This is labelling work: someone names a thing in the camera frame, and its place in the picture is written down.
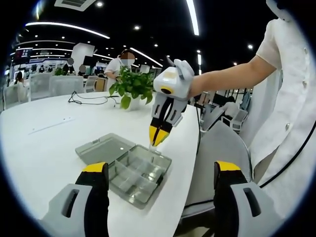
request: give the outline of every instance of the round table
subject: round table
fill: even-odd
[[[106,96],[107,92],[81,94]],[[104,105],[68,103],[70,95],[21,104],[0,115],[4,167],[17,197],[32,216],[41,219],[49,201],[67,184],[75,183],[85,164],[75,148],[108,133],[149,146],[153,102],[127,112]],[[101,103],[105,99],[90,99]],[[162,185],[140,210],[109,191],[108,227],[111,237],[172,237],[189,192],[198,145],[195,107],[188,106],[158,151],[172,159]]]

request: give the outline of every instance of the white pot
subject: white pot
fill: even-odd
[[[131,98],[131,101],[126,111],[138,110],[140,108],[140,96],[138,96],[136,99],[133,99],[130,94],[128,96]]]

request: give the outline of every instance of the black cable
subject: black cable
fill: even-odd
[[[195,202],[195,203],[192,203],[192,204],[186,205],[186,206],[184,207],[184,209],[189,208],[190,206],[195,206],[195,205],[205,204],[205,203],[209,203],[209,202],[213,202],[213,199],[210,199],[210,200],[205,200],[205,201],[199,201],[199,202]]]
[[[75,95],[78,96],[78,97],[81,98],[81,99],[86,99],[86,100],[105,98],[106,101],[104,101],[104,102],[102,102],[102,103],[83,103],[83,102],[80,101],[80,100],[75,100],[75,99],[74,99],[74,96],[75,96]],[[118,104],[117,101],[114,99],[114,98],[116,98],[116,97],[118,97],[118,96],[117,96],[117,95],[113,95],[113,96],[99,96],[99,97],[93,97],[93,98],[84,98],[84,97],[79,96],[78,93],[77,93],[76,91],[74,91],[74,92],[71,94],[71,97],[69,98],[68,103],[76,103],[76,104],[79,104],[79,105],[103,105],[103,104],[105,104],[105,103],[108,102],[108,99],[109,99],[109,98],[111,98],[111,99],[113,99],[113,100],[115,101],[116,104]]]
[[[197,154],[198,154],[198,150],[199,150],[199,144],[201,142],[201,127],[199,124],[199,117],[198,117],[198,108],[196,107],[197,110],[197,123],[198,123],[198,144],[197,144]]]
[[[294,160],[298,157],[298,155],[302,152],[302,150],[304,149],[304,147],[308,143],[309,139],[311,138],[311,136],[315,130],[315,127],[316,127],[316,121],[315,121],[310,133],[308,134],[305,142],[303,143],[301,148],[297,151],[297,153],[293,156],[293,158],[276,175],[274,175],[271,179],[269,179],[267,182],[265,182],[263,185],[261,185],[260,188],[263,188],[267,184],[271,183],[274,179],[276,179],[280,174],[282,174],[294,162]]]

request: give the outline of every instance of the black ceiling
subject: black ceiling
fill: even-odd
[[[22,30],[20,42],[31,40],[61,40],[91,42],[97,54],[116,57],[123,45],[137,50],[162,63],[163,56],[187,60],[198,71],[197,50],[201,50],[202,71],[231,67],[233,62],[250,60],[263,39],[266,24],[275,18],[265,0],[194,0],[199,36],[195,36],[186,0],[103,0],[98,8],[92,4],[84,12],[54,7],[54,0],[46,1],[39,20],[84,27],[110,37],[106,39],[88,32],[60,26],[28,26]],[[38,42],[20,47],[65,48],[73,44]],[[52,54],[70,52],[52,51]],[[154,62],[135,53],[135,64]]]

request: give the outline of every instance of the white shirt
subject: white shirt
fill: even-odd
[[[225,111],[225,115],[228,115],[230,117],[235,117],[237,115],[239,106],[235,102],[227,102],[222,109]]]
[[[18,87],[18,98],[20,102],[26,102],[28,100],[28,89],[20,81],[17,83]]]
[[[275,152],[258,183],[262,185],[293,158],[315,123],[316,73],[311,51],[294,22],[281,19],[269,22],[257,55],[283,70],[283,84],[274,111],[250,146],[252,169]],[[273,199],[274,208],[281,217],[288,217],[295,211],[312,180],[316,164],[315,144],[316,132],[297,159],[263,188]]]
[[[120,68],[123,66],[122,61],[119,57],[112,59],[108,66],[106,67],[104,73],[113,73],[115,77],[119,75]],[[109,78],[107,81],[107,90],[116,82],[115,79]]]

